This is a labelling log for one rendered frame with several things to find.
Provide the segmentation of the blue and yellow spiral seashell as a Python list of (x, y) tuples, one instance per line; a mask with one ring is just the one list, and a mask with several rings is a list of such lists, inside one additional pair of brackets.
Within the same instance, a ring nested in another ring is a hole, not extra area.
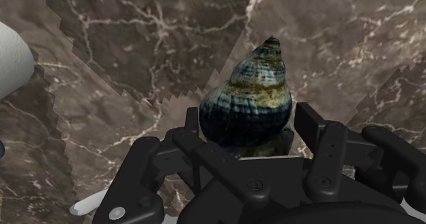
[(237, 158), (288, 155), (292, 104), (281, 44), (271, 36), (203, 97), (199, 125), (207, 140)]

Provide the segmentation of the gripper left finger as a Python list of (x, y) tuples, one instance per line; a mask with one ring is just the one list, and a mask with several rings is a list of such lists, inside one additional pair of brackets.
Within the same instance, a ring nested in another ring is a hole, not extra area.
[(192, 165), (193, 188), (201, 189), (200, 168), (244, 205), (264, 208), (270, 201), (270, 187), (240, 161), (198, 134), (198, 110), (186, 111), (185, 125), (167, 131), (166, 137), (139, 137), (130, 147), (92, 224), (162, 224), (165, 213), (157, 193), (159, 181), (167, 175), (187, 171), (183, 156)]

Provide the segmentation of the white rounded stick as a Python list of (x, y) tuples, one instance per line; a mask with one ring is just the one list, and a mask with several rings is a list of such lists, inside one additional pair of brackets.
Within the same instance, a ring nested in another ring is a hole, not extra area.
[(98, 191), (89, 197), (86, 197), (75, 204), (71, 205), (69, 212), (74, 216), (83, 216), (97, 209), (104, 199), (108, 189)]

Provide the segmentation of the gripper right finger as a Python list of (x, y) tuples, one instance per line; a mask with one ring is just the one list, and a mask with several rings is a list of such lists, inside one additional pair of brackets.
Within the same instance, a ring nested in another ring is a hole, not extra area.
[(309, 104), (296, 105), (294, 128), (313, 152), (304, 191), (313, 201), (335, 201), (346, 165), (357, 182), (426, 214), (426, 154), (381, 126), (354, 132), (322, 118)]

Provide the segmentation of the white paper roll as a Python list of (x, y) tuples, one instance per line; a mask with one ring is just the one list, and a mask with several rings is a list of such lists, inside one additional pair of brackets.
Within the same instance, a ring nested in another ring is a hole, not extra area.
[(34, 58), (28, 44), (0, 22), (0, 100), (27, 84), (33, 72)]

